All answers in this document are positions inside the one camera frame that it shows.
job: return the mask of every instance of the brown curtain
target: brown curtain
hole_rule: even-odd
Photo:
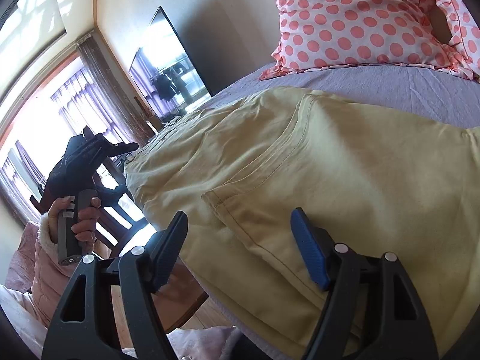
[[[77,51],[100,91],[110,101],[110,112],[118,126],[131,142],[145,145],[154,133],[119,85],[91,33],[77,43]]]

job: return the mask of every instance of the window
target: window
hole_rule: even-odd
[[[38,221],[30,197],[41,199],[48,175],[63,156],[69,139],[81,134],[85,126],[112,143],[128,142],[108,107],[76,53],[22,106],[0,148],[0,176],[13,197],[21,200],[19,208],[27,219]],[[99,173],[107,187],[116,186],[104,167]],[[121,204],[132,218],[138,217],[140,210],[127,196]]]

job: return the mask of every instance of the ceiling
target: ceiling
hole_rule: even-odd
[[[22,15],[18,17],[21,20],[17,17],[15,27],[12,31],[10,26],[8,36],[5,36],[4,28],[0,31],[0,60],[13,61],[11,56],[23,58],[23,64],[10,64],[10,70],[3,75],[4,79],[0,76],[0,120],[8,114],[24,88],[51,60],[94,26],[93,0],[32,1],[29,10],[26,9],[28,0],[23,5],[20,3],[18,10],[22,8]],[[13,46],[2,58],[2,47],[6,48],[6,42],[12,42]]]

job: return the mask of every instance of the pink polka dot pillowcase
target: pink polka dot pillowcase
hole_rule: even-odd
[[[480,75],[480,30],[462,0],[436,0],[447,18],[452,39],[448,43],[455,49],[451,63],[470,75]]]
[[[358,64],[413,64],[464,76],[426,13],[435,0],[276,0],[281,39],[261,79]]]

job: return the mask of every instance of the black clamp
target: black clamp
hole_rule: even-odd
[[[131,359],[122,352],[113,314],[110,286],[120,286],[138,359],[177,360],[151,294],[167,283],[187,229],[187,216],[179,211],[145,247],[115,259],[83,256],[53,315],[42,359]]]
[[[291,229],[312,280],[329,291],[304,360],[438,360],[425,309],[395,254],[356,254],[301,208],[292,212]],[[368,285],[361,348],[344,357],[360,284]]]

